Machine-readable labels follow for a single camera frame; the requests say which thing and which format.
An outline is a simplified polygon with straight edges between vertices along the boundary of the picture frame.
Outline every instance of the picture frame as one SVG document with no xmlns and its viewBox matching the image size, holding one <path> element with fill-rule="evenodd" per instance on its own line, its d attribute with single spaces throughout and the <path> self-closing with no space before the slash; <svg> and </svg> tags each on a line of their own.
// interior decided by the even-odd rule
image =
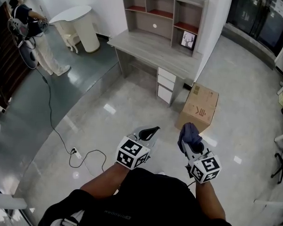
<svg viewBox="0 0 283 226">
<path fill-rule="evenodd" d="M 183 32 L 183 38 L 181 41 L 181 46 L 184 46 L 186 48 L 189 48 L 190 50 L 194 49 L 195 46 L 195 41 L 196 41 L 196 35 L 188 32 L 188 31 L 184 31 Z"/>
</svg>

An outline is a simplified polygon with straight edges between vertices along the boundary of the black t-shirt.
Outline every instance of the black t-shirt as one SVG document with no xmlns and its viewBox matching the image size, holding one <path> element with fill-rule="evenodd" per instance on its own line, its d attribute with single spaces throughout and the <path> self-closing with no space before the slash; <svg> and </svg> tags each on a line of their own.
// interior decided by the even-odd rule
<svg viewBox="0 0 283 226">
<path fill-rule="evenodd" d="M 74 190 L 46 210 L 39 226 L 50 226 L 55 220 L 81 210 L 85 211 L 80 226 L 117 222 L 119 225 L 182 222 L 193 226 L 230 226 L 222 219 L 207 218 L 182 181 L 140 168 L 130 171 L 119 192 L 107 199 L 96 200 L 85 191 Z"/>
<path fill-rule="evenodd" d="M 28 15 L 28 12 L 32 10 L 31 8 L 29 8 L 25 4 L 21 4 L 17 8 L 16 17 L 14 16 L 15 10 L 16 8 L 13 9 L 13 11 L 11 12 L 12 17 L 19 19 L 24 24 L 28 23 L 28 36 L 27 36 L 28 38 L 36 36 L 42 32 L 38 23 Z"/>
</svg>

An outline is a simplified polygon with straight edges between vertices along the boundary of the drawer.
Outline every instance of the drawer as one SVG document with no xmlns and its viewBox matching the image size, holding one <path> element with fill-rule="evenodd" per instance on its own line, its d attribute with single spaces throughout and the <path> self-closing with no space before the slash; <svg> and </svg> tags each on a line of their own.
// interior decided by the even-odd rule
<svg viewBox="0 0 283 226">
<path fill-rule="evenodd" d="M 176 76 L 173 75 L 172 73 L 158 67 L 158 74 L 160 74 L 161 76 L 167 78 L 168 80 L 172 81 L 175 83 L 175 80 L 176 80 Z"/>
<path fill-rule="evenodd" d="M 158 83 L 167 87 L 168 89 L 172 90 L 174 89 L 174 83 L 165 77 L 161 76 L 160 74 L 158 75 Z"/>
<path fill-rule="evenodd" d="M 168 104 L 171 102 L 172 92 L 167 90 L 166 88 L 163 88 L 162 86 L 158 86 L 158 97 L 162 98 L 164 101 L 166 101 Z"/>
</svg>

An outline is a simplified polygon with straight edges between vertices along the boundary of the person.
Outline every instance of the person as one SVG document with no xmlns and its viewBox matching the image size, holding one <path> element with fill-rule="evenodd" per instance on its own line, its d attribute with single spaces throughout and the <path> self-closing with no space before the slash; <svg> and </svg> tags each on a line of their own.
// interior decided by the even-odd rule
<svg viewBox="0 0 283 226">
<path fill-rule="evenodd" d="M 141 168 L 129 170 L 118 163 L 50 206 L 39 226 L 118 222 L 117 225 L 182 222 L 194 226 L 230 226 L 210 182 L 196 182 L 195 198 L 179 179 Z"/>
<path fill-rule="evenodd" d="M 33 55 L 37 58 L 43 69 L 50 75 L 55 73 L 57 76 L 61 76 L 67 72 L 70 66 L 61 66 L 54 59 L 46 36 L 35 21 L 35 19 L 41 21 L 46 21 L 47 19 L 25 5 L 23 0 L 10 0 L 9 4 L 12 8 L 12 17 L 19 19 L 23 24 L 28 24 L 27 37 L 33 46 Z"/>
</svg>

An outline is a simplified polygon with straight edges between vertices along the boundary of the glossy floor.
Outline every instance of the glossy floor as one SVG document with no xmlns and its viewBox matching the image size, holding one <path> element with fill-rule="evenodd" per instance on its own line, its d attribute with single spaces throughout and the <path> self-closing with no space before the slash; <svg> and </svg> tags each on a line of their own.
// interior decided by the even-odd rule
<svg viewBox="0 0 283 226">
<path fill-rule="evenodd" d="M 277 167 L 274 154 L 279 150 L 274 137 L 283 132 L 276 95 L 279 81 L 276 72 L 224 37 L 198 80 L 220 95 L 212 124 L 202 136 L 222 163 L 213 186 L 233 226 L 269 226 L 283 220 L 283 210 L 254 204 L 255 199 L 283 201 L 283 183 L 277 186 L 276 178 L 270 178 Z M 68 150 L 76 146 L 85 156 L 100 149 L 107 155 L 107 169 L 114 163 L 123 136 L 138 126 L 160 126 L 158 150 L 144 167 L 192 182 L 184 168 L 187 160 L 177 147 L 179 130 L 174 127 L 188 91 L 183 90 L 169 108 L 156 99 L 155 88 L 155 78 L 134 71 L 126 79 L 119 78 L 93 104 L 88 103 L 90 95 L 86 93 L 57 126 Z M 50 205 L 99 175 L 104 157 L 90 154 L 77 169 L 69 167 L 68 160 L 59 137 L 52 133 L 20 183 L 17 195 L 33 209 L 27 213 L 35 223 Z M 80 161 L 73 157 L 71 163 Z"/>
<path fill-rule="evenodd" d="M 116 63 L 114 48 L 100 39 L 101 48 L 93 54 L 78 45 L 79 54 L 70 52 L 55 27 L 46 32 L 54 57 L 62 65 L 71 65 L 60 77 L 49 76 L 52 121 L 57 125 L 77 101 Z M 13 194 L 28 165 L 52 132 L 49 121 L 49 91 L 38 72 L 32 71 L 17 92 L 6 113 L 1 115 L 0 189 Z"/>
</svg>

